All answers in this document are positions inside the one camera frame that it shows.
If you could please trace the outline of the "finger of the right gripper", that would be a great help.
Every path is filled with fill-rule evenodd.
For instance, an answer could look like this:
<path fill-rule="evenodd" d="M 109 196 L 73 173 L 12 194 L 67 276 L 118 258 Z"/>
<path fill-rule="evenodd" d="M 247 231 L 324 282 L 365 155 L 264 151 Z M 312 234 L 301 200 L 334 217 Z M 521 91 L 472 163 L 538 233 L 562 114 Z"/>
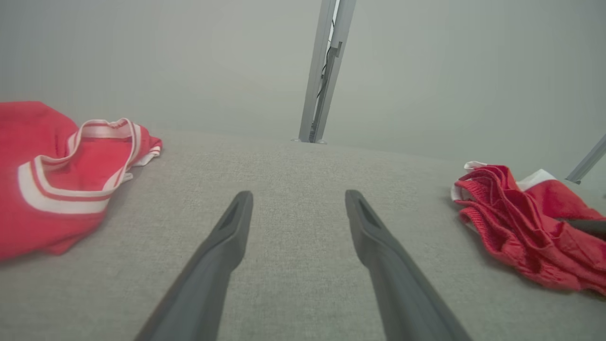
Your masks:
<path fill-rule="evenodd" d="M 604 220 L 560 219 L 561 237 L 568 238 L 606 238 L 606 222 Z"/>

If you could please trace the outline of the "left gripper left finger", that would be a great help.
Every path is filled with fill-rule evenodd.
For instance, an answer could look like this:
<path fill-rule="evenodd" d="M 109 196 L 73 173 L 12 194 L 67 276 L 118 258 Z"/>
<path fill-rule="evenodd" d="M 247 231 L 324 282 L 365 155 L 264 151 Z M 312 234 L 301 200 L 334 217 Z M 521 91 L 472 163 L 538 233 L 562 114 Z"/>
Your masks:
<path fill-rule="evenodd" d="M 158 302 L 137 341 L 214 341 L 230 276 L 245 255 L 253 194 L 239 192 Z"/>

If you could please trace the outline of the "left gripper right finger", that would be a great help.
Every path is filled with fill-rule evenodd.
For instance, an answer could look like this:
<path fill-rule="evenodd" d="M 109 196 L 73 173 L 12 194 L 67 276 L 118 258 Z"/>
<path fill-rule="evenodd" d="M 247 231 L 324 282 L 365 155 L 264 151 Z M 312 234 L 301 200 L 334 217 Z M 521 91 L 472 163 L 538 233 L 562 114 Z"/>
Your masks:
<path fill-rule="evenodd" d="M 362 193 L 347 190 L 345 200 L 353 245 L 370 274 L 386 339 L 469 341 L 455 314 Z"/>

